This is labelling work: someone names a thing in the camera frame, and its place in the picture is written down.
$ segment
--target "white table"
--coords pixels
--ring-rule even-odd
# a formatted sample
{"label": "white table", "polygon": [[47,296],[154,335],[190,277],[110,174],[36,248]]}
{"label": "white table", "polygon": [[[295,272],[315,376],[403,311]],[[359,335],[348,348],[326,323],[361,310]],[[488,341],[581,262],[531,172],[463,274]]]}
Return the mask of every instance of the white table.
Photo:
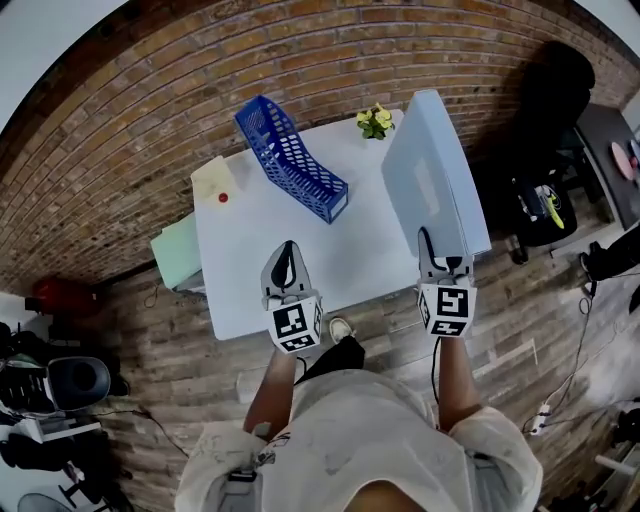
{"label": "white table", "polygon": [[[392,114],[398,125],[402,112]],[[349,184],[349,204],[331,225],[271,183],[252,150],[226,160],[239,196],[223,209],[195,200],[217,339],[267,328],[260,273],[286,240],[300,247],[325,313],[416,284],[418,260],[409,251],[382,178],[393,135],[364,140],[355,119],[301,133],[311,155]]]}

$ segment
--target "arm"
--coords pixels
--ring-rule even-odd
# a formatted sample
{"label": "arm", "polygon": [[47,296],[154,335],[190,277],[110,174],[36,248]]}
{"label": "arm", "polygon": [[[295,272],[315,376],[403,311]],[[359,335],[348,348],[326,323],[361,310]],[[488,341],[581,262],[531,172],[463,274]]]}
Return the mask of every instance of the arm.
{"label": "arm", "polygon": [[270,441],[289,424],[295,375],[296,357],[275,349],[262,384],[244,420],[246,432],[253,432],[260,423],[270,423],[269,433],[263,437]]}
{"label": "arm", "polygon": [[440,428],[448,432],[456,423],[482,409],[464,339],[442,337],[439,380]]}

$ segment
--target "wooden floor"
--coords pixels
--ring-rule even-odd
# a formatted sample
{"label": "wooden floor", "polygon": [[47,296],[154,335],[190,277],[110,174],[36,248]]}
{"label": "wooden floor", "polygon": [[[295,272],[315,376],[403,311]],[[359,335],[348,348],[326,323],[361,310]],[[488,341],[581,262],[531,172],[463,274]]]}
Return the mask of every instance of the wooden floor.
{"label": "wooden floor", "polygon": [[[188,451],[203,423],[240,424],[272,345],[266,333],[217,342],[206,302],[176,295],[163,286],[156,298],[159,282],[157,271],[149,271],[108,292],[100,318],[103,341],[121,357],[132,393],[110,399],[96,412],[144,407]],[[493,250],[476,265],[479,293],[467,347],[486,403],[519,426],[536,413],[575,364],[585,323],[578,309],[583,283],[575,258],[551,259],[540,249],[527,265],[517,267],[503,241],[494,242]],[[595,357],[577,374],[567,400],[549,422],[640,394],[640,312],[627,313],[630,295],[639,284],[640,276],[601,284],[580,364],[587,355]],[[433,406],[433,346],[425,341],[415,298],[412,289],[402,290],[340,315],[357,329],[367,350],[367,368],[407,384]],[[327,346],[325,340],[322,349]],[[312,350],[305,356],[311,362],[320,353]],[[552,407],[558,399],[559,394],[552,398]],[[545,470],[543,503],[570,492],[581,479],[602,476],[593,457],[607,450],[616,412],[616,407],[605,408],[530,438]],[[131,501],[141,510],[172,510],[184,455],[144,418],[118,414],[100,420],[115,453],[133,473],[132,480],[122,483]]]}

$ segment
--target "desk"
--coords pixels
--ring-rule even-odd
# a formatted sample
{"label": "desk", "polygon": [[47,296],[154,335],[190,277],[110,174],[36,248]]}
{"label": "desk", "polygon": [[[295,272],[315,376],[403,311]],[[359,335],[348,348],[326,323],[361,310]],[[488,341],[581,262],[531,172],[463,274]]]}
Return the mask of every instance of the desk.
{"label": "desk", "polygon": [[[392,114],[399,125],[402,112]],[[325,312],[416,284],[418,260],[404,238],[380,167],[394,134],[384,141],[364,140],[354,119],[301,132],[313,157],[349,183],[349,204],[331,225],[271,183],[252,150],[226,159],[240,194],[223,209],[194,201],[217,339],[267,328],[260,273],[289,239],[300,247]]]}
{"label": "desk", "polygon": [[612,142],[620,144],[627,154],[633,132],[620,111],[589,103],[576,129],[585,146],[585,154],[604,191],[614,222],[588,234],[575,233],[552,244],[552,256],[568,252],[588,251],[589,243],[604,239],[617,239],[640,219],[640,190],[635,183],[622,177],[611,157]]}

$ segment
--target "black chair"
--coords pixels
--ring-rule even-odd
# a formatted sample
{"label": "black chair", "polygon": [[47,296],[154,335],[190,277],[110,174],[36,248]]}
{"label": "black chair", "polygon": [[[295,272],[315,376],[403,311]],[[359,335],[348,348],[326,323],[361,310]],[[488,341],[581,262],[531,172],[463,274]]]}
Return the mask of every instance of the black chair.
{"label": "black chair", "polygon": [[[504,216],[520,246],[512,254],[515,263],[528,260],[526,247],[556,242],[577,229],[563,177],[569,168],[582,164],[574,126],[594,85],[587,58],[556,41],[544,45],[525,69],[521,106],[498,169]],[[553,206],[544,193],[553,197]]]}

